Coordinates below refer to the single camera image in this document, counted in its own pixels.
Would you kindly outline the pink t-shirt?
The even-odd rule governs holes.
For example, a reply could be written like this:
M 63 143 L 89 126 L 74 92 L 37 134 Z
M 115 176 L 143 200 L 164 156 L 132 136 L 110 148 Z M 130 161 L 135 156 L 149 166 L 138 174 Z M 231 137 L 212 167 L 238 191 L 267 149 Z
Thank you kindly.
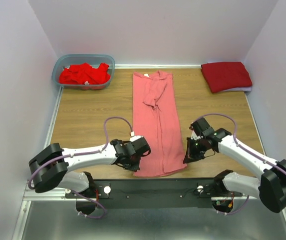
M 146 139 L 151 149 L 134 175 L 162 177 L 185 169 L 172 74 L 160 70 L 149 75 L 134 72 L 132 84 L 133 129 Z

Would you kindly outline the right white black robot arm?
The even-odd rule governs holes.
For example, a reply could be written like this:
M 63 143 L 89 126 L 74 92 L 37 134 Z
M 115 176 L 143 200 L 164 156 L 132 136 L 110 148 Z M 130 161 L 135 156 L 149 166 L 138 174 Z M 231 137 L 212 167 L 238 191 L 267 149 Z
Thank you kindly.
M 206 152 L 212 150 L 232 158 L 253 174 L 250 177 L 227 169 L 216 175 L 209 186 L 199 186 L 200 195 L 238 192 L 259 199 L 274 213 L 286 208 L 286 159 L 278 161 L 259 153 L 238 140 L 236 130 L 214 129 L 204 116 L 192 122 L 189 129 L 192 134 L 187 139 L 185 164 L 205 159 Z

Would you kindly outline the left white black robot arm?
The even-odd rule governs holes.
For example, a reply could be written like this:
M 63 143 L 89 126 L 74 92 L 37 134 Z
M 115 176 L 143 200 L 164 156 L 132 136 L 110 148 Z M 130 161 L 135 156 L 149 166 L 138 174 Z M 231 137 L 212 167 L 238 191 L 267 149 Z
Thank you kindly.
M 135 135 L 128 141 L 114 139 L 103 145 L 86 148 L 61 148 L 53 143 L 33 157 L 28 165 L 31 172 L 28 187 L 36 193 L 45 193 L 56 187 L 74 190 L 82 197 L 93 194 L 93 182 L 87 173 L 76 170 L 117 165 L 136 172 L 142 157 L 151 149 L 143 136 Z

